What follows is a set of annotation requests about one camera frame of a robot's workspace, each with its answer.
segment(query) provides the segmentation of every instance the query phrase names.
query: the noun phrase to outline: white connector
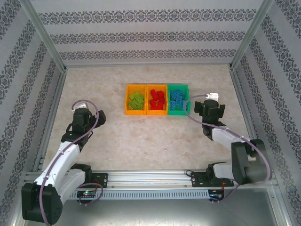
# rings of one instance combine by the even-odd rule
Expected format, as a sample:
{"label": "white connector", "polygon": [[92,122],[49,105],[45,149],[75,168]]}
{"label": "white connector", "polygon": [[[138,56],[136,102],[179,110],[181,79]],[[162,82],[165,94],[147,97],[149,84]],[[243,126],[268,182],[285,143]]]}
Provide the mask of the white connector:
{"label": "white connector", "polygon": [[88,104],[86,102],[80,102],[80,103],[77,103],[74,108],[73,108],[73,112],[75,112],[76,109],[79,109],[79,108],[86,108],[86,109],[89,109],[88,108]]}
{"label": "white connector", "polygon": [[206,95],[206,99],[216,100],[218,102],[218,93],[210,93]]}

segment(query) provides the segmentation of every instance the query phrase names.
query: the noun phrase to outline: beige marble floor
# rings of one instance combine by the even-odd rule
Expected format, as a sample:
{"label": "beige marble floor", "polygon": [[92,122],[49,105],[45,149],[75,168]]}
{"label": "beige marble floor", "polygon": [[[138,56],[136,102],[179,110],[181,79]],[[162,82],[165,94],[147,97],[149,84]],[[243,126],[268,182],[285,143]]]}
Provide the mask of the beige marble floor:
{"label": "beige marble floor", "polygon": [[78,99],[93,101],[107,116],[75,161],[93,170],[203,169],[230,158],[227,149],[205,137],[201,125],[186,116],[125,115],[128,83],[185,83],[191,96],[218,92],[226,105],[222,122],[247,136],[226,65],[73,68],[68,70],[43,168],[72,122],[71,105]]}

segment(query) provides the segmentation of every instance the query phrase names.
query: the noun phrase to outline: wall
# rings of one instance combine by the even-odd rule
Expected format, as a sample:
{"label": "wall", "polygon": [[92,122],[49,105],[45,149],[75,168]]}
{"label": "wall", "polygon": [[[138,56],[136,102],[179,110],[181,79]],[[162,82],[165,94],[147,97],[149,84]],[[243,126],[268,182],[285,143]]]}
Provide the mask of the wall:
{"label": "wall", "polygon": [[16,0],[0,1],[0,225],[31,171],[62,75]]}
{"label": "wall", "polygon": [[275,1],[236,68],[294,225],[301,225],[300,18],[301,1]]}
{"label": "wall", "polygon": [[67,66],[230,63],[262,0],[33,0]]}

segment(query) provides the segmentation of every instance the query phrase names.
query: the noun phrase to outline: orange bin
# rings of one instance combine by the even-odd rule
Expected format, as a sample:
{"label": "orange bin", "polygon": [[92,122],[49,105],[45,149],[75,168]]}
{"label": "orange bin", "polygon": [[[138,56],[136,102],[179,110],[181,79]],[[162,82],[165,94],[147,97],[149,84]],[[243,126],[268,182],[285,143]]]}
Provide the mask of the orange bin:
{"label": "orange bin", "polygon": [[[163,91],[165,102],[163,110],[151,110],[150,100],[152,100],[151,90],[154,89],[156,92]],[[147,115],[167,115],[168,113],[168,91],[166,84],[149,84],[148,85],[148,100],[147,100]]]}
{"label": "orange bin", "polygon": [[[139,92],[141,95],[144,96],[144,106],[142,110],[131,110],[128,107],[128,103],[131,101],[130,95]],[[127,92],[126,92],[126,100],[124,103],[124,107],[126,110],[127,115],[146,115],[146,110],[148,106],[148,89],[146,84],[128,84],[127,85]]]}

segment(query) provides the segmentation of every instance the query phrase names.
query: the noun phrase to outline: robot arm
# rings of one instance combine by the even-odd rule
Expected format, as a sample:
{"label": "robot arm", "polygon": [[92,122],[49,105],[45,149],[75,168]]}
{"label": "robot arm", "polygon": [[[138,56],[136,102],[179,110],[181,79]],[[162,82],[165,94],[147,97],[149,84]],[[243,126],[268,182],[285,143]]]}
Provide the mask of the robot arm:
{"label": "robot arm", "polygon": [[[202,122],[219,126],[219,128],[212,128],[202,125],[203,133],[209,139],[222,144],[231,151],[229,162],[213,163],[208,166],[213,168],[214,174],[212,176],[235,180],[239,185],[263,181],[267,175],[267,167],[258,153],[228,130],[220,128],[228,127],[219,121],[223,117],[225,105],[219,104],[217,100],[218,98],[214,96],[213,99],[205,100],[203,103],[196,101],[194,109],[195,113],[199,113],[203,117]],[[266,159],[268,158],[264,143],[261,140],[245,139],[260,149]]]}
{"label": "robot arm", "polygon": [[[99,118],[96,128],[103,125],[106,117],[103,111],[99,111]],[[88,110],[87,105],[79,105],[74,111],[73,122],[67,127],[66,133],[62,136],[60,147],[45,171],[33,182],[26,183],[22,187],[22,215],[25,220],[44,222],[40,204],[39,192],[46,173],[55,158],[71,142],[80,136],[86,134],[95,124],[96,117]],[[81,140],[71,145],[63,155],[55,162],[51,169],[48,180],[43,190],[43,206],[48,222],[55,224],[61,216],[63,205],[70,194],[81,184],[89,183],[92,179],[92,170],[90,166],[75,164],[67,173],[68,168],[79,155],[84,145],[90,139],[90,135],[84,136]]]}

